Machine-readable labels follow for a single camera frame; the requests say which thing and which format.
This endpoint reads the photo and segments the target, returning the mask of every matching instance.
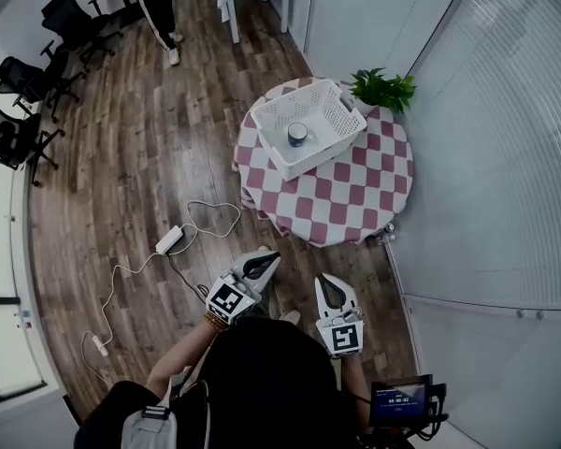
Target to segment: person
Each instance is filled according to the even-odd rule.
[[[175,24],[175,13],[172,0],[137,0],[145,13],[156,39],[168,53],[168,61],[171,65],[180,63],[179,49],[175,42],[181,43],[184,39],[182,33],[177,30]]]
[[[79,428],[75,448],[128,447],[128,438],[122,440],[125,419],[157,405],[167,390],[170,394],[171,377],[196,367],[205,353],[198,380],[207,388],[210,419],[199,419],[203,400],[191,396],[194,386],[170,402],[179,449],[357,446],[355,436],[367,430],[369,414],[362,400],[369,400],[369,391],[359,354],[341,359],[339,391],[328,353],[296,327],[295,313],[280,320],[248,314],[228,328],[206,313],[156,363],[145,386],[120,382],[112,387]],[[200,436],[205,427],[206,438]]]

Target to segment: black office chair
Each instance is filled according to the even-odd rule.
[[[79,58],[86,70],[97,51],[114,55],[114,51],[106,47],[106,42],[114,36],[122,36],[122,33],[101,35],[110,20],[108,15],[92,18],[81,9],[77,0],[50,0],[41,12],[44,16],[42,26],[60,35],[67,49],[80,51]]]
[[[47,54],[50,64],[45,70],[23,63],[21,60],[9,56],[0,65],[0,94],[19,94],[29,103],[45,100],[46,106],[52,109],[52,121],[58,122],[55,116],[56,109],[63,95],[72,96],[79,102],[79,97],[71,92],[71,86],[79,78],[87,78],[85,72],[80,71],[66,79],[63,74],[66,70],[68,55],[65,50],[58,49],[53,53],[50,49],[51,41],[40,54]],[[20,98],[14,105],[20,107],[28,114],[31,112],[21,104]]]
[[[65,135],[61,129],[51,135],[40,131],[40,121],[41,116],[38,113],[27,120],[19,120],[7,116],[0,110],[0,163],[17,169],[19,165],[29,162],[32,165],[31,181],[34,186],[39,186],[39,181],[36,181],[39,158],[48,160],[54,169],[58,169],[58,165],[44,153],[44,150],[56,137]]]

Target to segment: white shoe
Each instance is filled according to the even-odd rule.
[[[185,39],[185,36],[178,30],[175,30],[174,32],[170,32],[168,35],[177,43],[181,43],[181,41]]]
[[[179,49],[172,49],[168,51],[168,61],[171,66],[176,66],[180,63]]]
[[[301,319],[301,312],[298,310],[290,310],[280,315],[279,321],[288,321],[293,326],[297,326]]]

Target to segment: cup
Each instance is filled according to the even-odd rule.
[[[291,123],[287,129],[287,137],[293,148],[299,148],[308,137],[308,128],[300,122]]]

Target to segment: red and white tablecloth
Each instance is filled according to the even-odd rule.
[[[284,181],[260,143],[252,110],[315,79],[292,80],[269,90],[245,115],[233,169],[241,177],[241,203],[269,219],[284,236],[315,246],[361,243],[405,208],[413,158],[405,131],[389,109],[375,109],[349,150],[291,181]],[[349,85],[340,83],[345,97]]]

